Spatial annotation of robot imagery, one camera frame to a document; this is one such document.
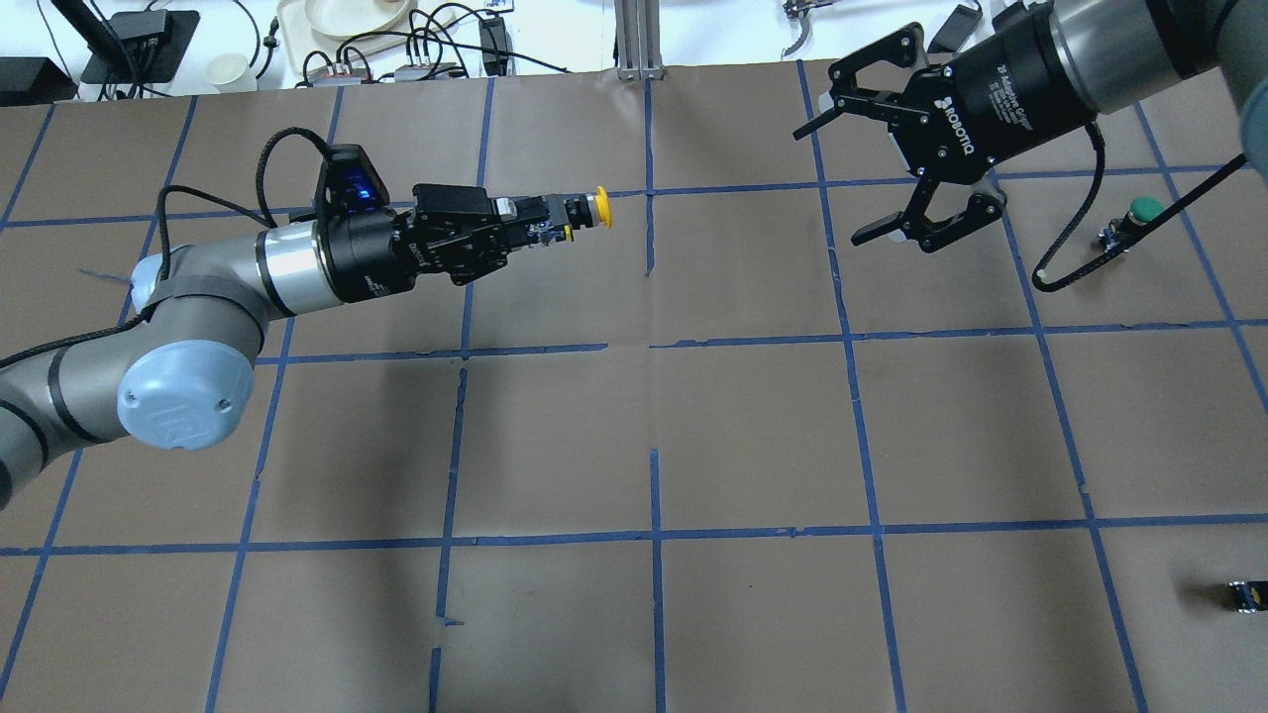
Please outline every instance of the small electronic component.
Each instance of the small electronic component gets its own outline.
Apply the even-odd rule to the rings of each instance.
[[[1122,242],[1125,235],[1140,231],[1140,228],[1149,225],[1149,221],[1156,218],[1161,212],[1161,203],[1154,198],[1142,195],[1131,202],[1131,208],[1127,211],[1126,216],[1115,218],[1110,221],[1110,225],[1101,228],[1101,232],[1097,233],[1097,240],[1092,244],[1092,246],[1099,246],[1101,250],[1104,251],[1113,250],[1120,242]]]
[[[1229,582],[1232,608],[1243,614],[1268,612],[1268,581]]]

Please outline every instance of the black cable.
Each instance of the black cable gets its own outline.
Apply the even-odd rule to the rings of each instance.
[[[327,67],[331,69],[335,67],[335,61],[330,58],[330,55],[322,52],[321,49],[313,49],[312,52],[308,53],[307,57],[304,57],[304,65],[303,65],[304,81],[297,84],[295,86],[301,85],[312,86],[312,82],[308,81],[308,61],[312,60],[313,57],[321,57],[322,60],[326,60]]]
[[[266,228],[278,227],[276,225],[269,225],[269,222],[266,222],[262,217],[252,213],[249,208],[243,208],[242,206],[238,206],[237,203],[233,203],[231,200],[226,200],[218,195],[212,195],[210,193],[207,193],[204,190],[198,190],[197,188],[189,188],[188,185],[178,185],[178,184],[165,185],[158,192],[158,203],[155,207],[155,216],[158,218],[158,246],[160,250],[162,251],[162,263],[160,263],[158,266],[160,282],[167,279],[167,275],[171,271],[171,240],[167,236],[167,197],[171,195],[172,193],[185,193],[188,195],[193,195],[194,198],[202,198],[203,200],[216,203],[217,206],[223,206],[226,208],[230,208],[231,211],[237,211],[238,213],[251,218],[252,221],[260,223]]]
[[[445,46],[444,46],[443,41],[440,39],[440,36],[436,34],[435,32],[432,32],[431,25],[436,25],[437,28],[440,28],[440,32],[445,33],[445,37],[449,39],[450,43],[453,43],[454,38],[453,38],[453,36],[449,34],[449,28],[445,27],[439,20],[436,20],[436,13],[435,13],[435,10],[431,11],[431,13],[425,13],[425,11],[415,8],[413,10],[410,10],[410,16],[412,18],[415,13],[418,13],[420,15],[422,15],[424,18],[426,18],[426,20],[427,20],[427,24],[425,24],[422,27],[424,33],[425,33],[424,34],[424,41],[422,41],[424,42],[424,47],[427,46],[426,37],[427,37],[427,34],[430,34],[431,39],[440,48],[440,52],[436,55],[436,63],[432,66],[431,72],[427,74],[427,76],[430,77],[431,75],[434,75],[436,72],[436,69],[440,66],[440,61],[444,58],[444,51],[445,51]],[[456,49],[456,47],[454,48],[454,55],[458,56],[458,66],[463,69],[463,74],[467,75],[467,76],[472,76],[470,72],[467,70],[467,61],[463,60],[463,53],[459,52]]]
[[[374,30],[374,32],[363,32],[361,34],[354,34],[353,37],[349,37],[347,39],[345,39],[344,43],[349,44],[349,43],[353,43],[353,42],[358,41],[358,39],[365,39],[366,37],[382,37],[382,36],[410,37],[410,33],[398,32],[398,30],[391,30],[391,29],[379,29],[379,30]],[[568,67],[560,67],[558,65],[552,65],[550,62],[545,62],[545,61],[538,60],[536,57],[530,57],[527,55],[521,55],[520,52],[511,52],[510,49],[493,49],[491,47],[478,47],[476,44],[463,44],[460,42],[449,42],[449,41],[445,41],[445,39],[439,39],[436,37],[432,37],[431,41],[436,42],[439,44],[448,44],[450,47],[460,47],[463,49],[478,49],[478,51],[482,51],[482,52],[488,52],[491,55],[497,55],[500,57],[519,57],[520,60],[525,60],[527,62],[533,62],[534,65],[543,66],[543,67],[545,67],[548,70],[554,70],[554,71],[557,71],[559,74],[566,74],[566,75],[571,75],[572,74],[572,70],[569,70]],[[458,56],[459,56],[459,58],[462,58],[462,53],[459,53]]]
[[[103,13],[101,9],[96,6],[96,0],[87,0],[87,4],[93,6],[93,10],[95,10],[98,15],[100,15],[101,24],[105,25],[105,29],[107,32],[110,33],[110,37],[113,37],[114,41],[119,43],[119,49],[123,51],[123,56],[128,60],[128,71],[132,72],[132,86],[136,88],[136,85],[141,81],[142,77],[137,70],[137,62],[136,60],[133,60],[132,52],[128,52],[128,46],[124,44],[123,39],[119,38],[119,33],[114,32],[114,25],[110,24],[110,20],[105,16],[105,13]]]
[[[1088,134],[1092,136],[1090,128],[1088,129]],[[1098,146],[1097,140],[1093,138],[1093,147],[1097,146]],[[1115,258],[1130,250],[1132,246],[1135,246],[1141,240],[1148,237],[1149,233],[1161,227],[1163,223],[1165,223],[1167,221],[1174,218],[1181,211],[1192,206],[1193,202],[1206,195],[1207,192],[1210,192],[1212,188],[1222,183],[1225,179],[1227,179],[1230,175],[1232,175],[1245,165],[1246,165],[1245,154],[1239,154],[1234,156],[1231,161],[1229,161],[1227,164],[1221,166],[1217,171],[1207,176],[1206,180],[1200,183],[1193,190],[1186,193],[1179,200],[1172,203],[1165,211],[1154,217],[1154,219],[1149,221],[1144,226],[1140,226],[1139,228],[1129,228],[1122,231],[1120,233],[1122,235],[1122,237],[1120,239],[1118,244],[1111,247],[1110,250],[1106,250],[1096,259],[1089,260],[1083,266],[1078,268],[1077,270],[1071,271],[1070,274],[1060,279],[1056,279],[1054,282],[1045,282],[1044,278],[1046,275],[1041,275],[1040,273],[1044,271],[1044,268],[1047,266],[1047,263],[1056,254],[1058,249],[1061,247],[1061,244],[1065,242],[1065,240],[1070,236],[1070,233],[1074,232],[1074,228],[1078,227],[1079,222],[1083,221],[1088,209],[1092,207],[1092,200],[1096,199],[1096,192],[1097,189],[1099,189],[1101,178],[1104,174],[1104,141],[1102,140],[1099,142],[1099,147],[1097,148],[1097,173],[1093,175],[1092,179],[1092,192],[1089,192],[1088,198],[1084,199],[1083,206],[1079,208],[1079,212],[1075,213],[1070,223],[1065,226],[1064,231],[1061,231],[1061,235],[1058,237],[1056,242],[1054,242],[1052,246],[1049,247],[1047,252],[1044,254],[1044,258],[1035,266],[1035,271],[1031,273],[1031,284],[1033,284],[1035,288],[1038,289],[1040,292],[1056,292],[1090,275],[1092,273],[1103,268],[1107,263],[1110,263]]]
[[[233,4],[242,8],[246,16],[251,19],[251,29],[255,30],[255,52],[251,53],[251,61],[247,63],[249,67],[254,67],[255,62],[260,58],[260,46],[264,44],[264,41],[260,39],[260,23],[255,22],[255,15],[242,4],[242,0],[233,0]]]
[[[1060,250],[1063,245],[1065,245],[1065,241],[1069,240],[1071,235],[1074,235],[1074,231],[1079,227],[1079,223],[1083,222],[1083,218],[1087,217],[1088,211],[1092,209],[1092,204],[1096,203],[1097,200],[1097,194],[1101,193],[1101,181],[1102,179],[1104,179],[1106,174],[1104,136],[1101,134],[1101,127],[1098,127],[1096,122],[1092,122],[1084,126],[1083,128],[1084,131],[1088,132],[1088,138],[1092,141],[1092,148],[1097,154],[1097,167],[1092,174],[1092,188],[1088,189],[1087,197],[1083,198],[1083,204],[1079,206],[1079,209],[1074,212],[1074,217],[1070,218],[1070,222],[1065,223],[1065,228],[1063,228],[1060,235],[1056,236],[1056,240],[1052,241],[1052,245],[1047,249],[1047,252],[1044,252],[1044,256],[1038,259],[1038,263],[1035,265],[1035,270],[1031,273],[1031,282],[1041,292],[1056,292],[1058,289],[1061,289],[1063,287],[1066,287],[1068,284],[1071,284],[1085,277],[1085,275],[1073,277],[1074,273],[1071,273],[1070,275],[1066,275],[1056,280],[1055,283],[1047,283],[1044,282],[1042,279],[1044,269],[1047,268],[1047,264],[1051,263],[1052,258],[1056,256],[1056,251]]]
[[[150,0],[148,3],[146,3],[145,8],[146,11],[153,9],[153,6],[157,5],[160,1],[161,0]],[[238,8],[242,8],[242,11],[246,13],[246,16],[251,20],[251,28],[255,29],[255,52],[251,53],[251,62],[247,63],[249,67],[254,67],[255,61],[260,58],[260,46],[262,44],[260,42],[260,23],[255,22],[255,15],[251,14],[251,10],[249,10],[246,5],[242,4],[241,0],[231,0],[231,1]],[[164,4],[164,8],[167,8],[167,5],[171,5],[171,3]]]
[[[269,65],[273,63],[273,53],[278,51],[278,29],[281,28],[281,23],[278,18],[273,18],[269,23],[269,34],[264,37],[264,65],[260,66],[260,71],[255,72],[255,79],[264,76],[264,72],[269,71]]]
[[[101,339],[101,337],[105,337],[105,336],[114,336],[117,334],[126,332],[126,331],[131,330],[132,327],[139,325],[145,320],[146,318],[142,315],[137,315],[136,317],[132,317],[131,320],[123,322],[122,325],[119,325],[117,327],[109,327],[109,329],[104,329],[104,330],[90,331],[87,334],[81,334],[81,335],[77,335],[77,336],[67,336],[65,339],[58,339],[56,341],[49,341],[47,344],[41,344],[39,346],[32,346],[30,349],[24,349],[24,350],[16,353],[16,354],[11,354],[9,356],[5,356],[4,359],[0,359],[0,369],[5,369],[8,367],[11,367],[11,365],[16,364],[18,362],[24,360],[24,359],[30,359],[32,356],[38,356],[41,354],[46,354],[46,353],[53,351],[56,349],[62,349],[62,348],[66,348],[66,346],[75,346],[76,344],[82,344],[85,341],[93,341],[94,339]]]
[[[269,156],[273,155],[274,147],[288,136],[299,136],[308,140],[321,152],[322,159],[330,159],[330,146],[326,143],[326,140],[317,136],[312,129],[290,127],[269,137],[269,141],[264,145],[264,150],[260,151],[260,161],[255,166],[255,197],[260,202],[260,214],[264,217],[265,225],[271,228],[278,227],[278,221],[273,219],[273,212],[269,211],[269,202],[264,195],[264,171],[269,166]]]
[[[1232,14],[1232,9],[1238,6],[1241,0],[1227,0],[1224,8],[1220,8],[1220,14],[1215,18],[1215,24],[1211,27],[1211,52],[1215,52],[1216,47],[1220,46],[1220,34],[1224,33],[1224,23],[1229,22],[1229,15]]]
[[[57,52],[57,58],[62,61],[62,71],[65,71],[66,76],[70,79],[71,76],[70,66],[66,63],[66,57],[62,57],[62,48],[57,46],[57,37],[53,36],[53,27],[48,24],[48,16],[44,15],[44,5],[41,3],[41,0],[36,0],[36,9],[39,10],[39,19],[44,20],[44,29],[48,30],[48,39],[53,41],[53,52]],[[76,95],[79,94],[77,86],[75,89],[75,93]]]
[[[351,44],[344,48],[344,63],[347,65],[349,71],[353,70],[353,61],[347,56],[349,52],[356,52],[356,56],[361,58],[361,63],[365,65],[365,81],[374,81],[374,71],[370,70],[370,61],[365,58],[365,52]]]

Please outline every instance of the plate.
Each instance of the plate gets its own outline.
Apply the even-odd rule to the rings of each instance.
[[[304,0],[304,16],[313,29],[337,39],[392,25],[410,11],[403,0]]]

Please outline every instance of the grid square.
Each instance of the grid square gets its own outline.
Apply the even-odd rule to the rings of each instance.
[[[1085,530],[893,535],[885,558],[910,710],[1135,710]]]
[[[893,710],[871,538],[664,543],[671,710]]]
[[[612,202],[612,231],[577,233],[545,254],[527,250],[482,278],[472,301],[472,346],[647,345],[647,209]]]
[[[653,353],[666,528],[867,523],[839,344]]]
[[[834,188],[828,192],[841,292],[855,332],[1030,326],[1003,223],[990,225],[933,255],[910,241],[877,240],[855,247],[850,236],[907,206],[912,185]],[[946,185],[931,214],[962,211],[969,189]]]
[[[1022,263],[1032,270],[1078,208],[1092,179],[1006,180],[1008,214]],[[1049,280],[1101,254],[1097,231],[1121,218],[1137,195],[1165,199],[1160,176],[1107,176],[1087,219],[1047,268]],[[1131,252],[1055,294],[1035,294],[1045,325],[1187,324],[1224,313],[1179,221],[1158,228]]]
[[[810,142],[792,141],[804,123],[792,62],[692,67],[652,82],[656,188],[814,181]]]
[[[0,547],[42,547],[74,455],[62,455],[13,494],[0,513]]]
[[[454,534],[647,529],[648,350],[470,363]]]
[[[148,227],[137,222],[5,230],[0,237],[0,354],[113,327],[128,285],[80,269],[127,278]]]
[[[48,115],[49,107],[9,107],[0,109],[0,122],[4,123],[4,133],[0,134],[0,216],[9,206],[22,176],[22,169],[27,165],[32,147],[36,146],[36,137],[39,136],[39,127],[44,126],[44,117]]]
[[[257,367],[242,422],[204,450],[124,438],[86,452],[57,544],[237,542],[276,369]]]
[[[440,535],[455,362],[287,367],[252,539]]]
[[[855,344],[888,523],[1082,518],[1032,336]]]
[[[216,709],[427,707],[437,549],[251,553]]]
[[[53,557],[6,710],[202,709],[233,554]]]
[[[1177,174],[1172,178],[1183,195],[1206,175]],[[1268,252],[1262,240],[1268,225],[1268,189],[1263,179],[1253,170],[1238,171],[1186,212],[1232,313],[1248,320],[1268,317],[1268,291],[1263,283]]]
[[[1220,165],[1241,152],[1241,121],[1219,69],[1140,105],[1169,166]]]
[[[640,82],[624,82],[615,70],[491,81],[489,195],[647,185]]]
[[[454,549],[439,709],[653,709],[650,549]]]
[[[349,86],[335,141],[364,146],[392,198],[412,202],[416,183],[476,183],[483,115],[483,81]]]
[[[1149,709],[1254,709],[1268,697],[1268,622],[1227,610],[1225,584],[1268,571],[1264,525],[1102,530]]]
[[[269,137],[298,126],[326,138],[333,108],[333,89],[199,96],[172,183],[255,206],[255,166]],[[280,211],[311,206],[320,167],[321,155],[303,138],[292,136],[279,143],[264,183],[269,207]],[[207,209],[207,203],[180,194],[172,195],[167,206],[171,212]]]
[[[148,216],[188,113],[189,99],[58,104],[10,218]]]
[[[1097,515],[1268,511],[1268,416],[1227,330],[1049,345]]]
[[[815,190],[656,199],[652,340],[841,334]]]
[[[204,203],[205,209],[219,209],[218,206],[212,206]],[[278,219],[279,226],[287,225],[285,216],[274,216]],[[247,218],[245,216],[233,216],[227,218],[176,218],[167,219],[167,237],[171,240],[172,249],[181,245],[200,245],[204,242],[214,242],[218,240],[228,240],[233,237],[241,237],[245,235],[257,235],[264,226]],[[158,237],[158,228],[155,227],[155,235],[150,240],[150,255],[157,255],[162,251],[162,242]],[[269,334],[264,337],[264,349],[260,351],[260,356],[278,356],[281,354],[281,341],[283,336],[287,334],[285,321],[275,321],[269,325]]]

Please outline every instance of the metal post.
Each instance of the metal post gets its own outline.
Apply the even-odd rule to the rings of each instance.
[[[661,0],[614,0],[618,74],[625,81],[661,79]]]

